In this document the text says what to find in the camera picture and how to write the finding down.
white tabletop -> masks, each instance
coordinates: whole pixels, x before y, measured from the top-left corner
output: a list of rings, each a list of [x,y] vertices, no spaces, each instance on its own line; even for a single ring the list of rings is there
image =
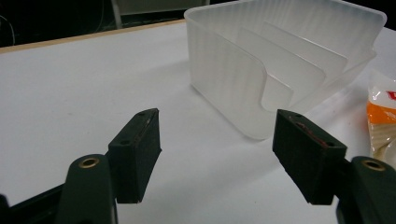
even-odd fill
[[[396,32],[357,79],[306,117],[369,155],[365,104],[374,69],[396,71]],[[160,110],[160,155],[143,202],[120,223],[336,223],[308,204],[272,152],[246,138],[191,85],[186,24],[0,54],[0,193],[13,205],[64,182],[69,164],[105,154],[137,112]]]

frosted plastic box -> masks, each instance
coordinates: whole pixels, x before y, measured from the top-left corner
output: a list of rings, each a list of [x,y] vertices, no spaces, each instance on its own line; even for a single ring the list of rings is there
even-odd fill
[[[376,55],[387,16],[338,0],[254,0],[195,7],[191,85],[237,129],[272,136],[278,108],[305,113]]]

dark background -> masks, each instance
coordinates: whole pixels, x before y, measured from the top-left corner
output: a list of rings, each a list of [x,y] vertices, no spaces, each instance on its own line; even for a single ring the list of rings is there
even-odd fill
[[[231,0],[212,0],[210,4]],[[391,0],[347,0],[388,15],[396,30]],[[123,16],[123,27],[183,19],[184,10]],[[110,0],[0,0],[0,47],[27,44],[116,29]]]

orange label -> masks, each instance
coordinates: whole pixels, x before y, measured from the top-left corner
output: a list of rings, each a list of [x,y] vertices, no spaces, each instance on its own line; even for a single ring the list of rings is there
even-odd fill
[[[396,123],[396,109],[367,103],[368,120],[372,124]]]

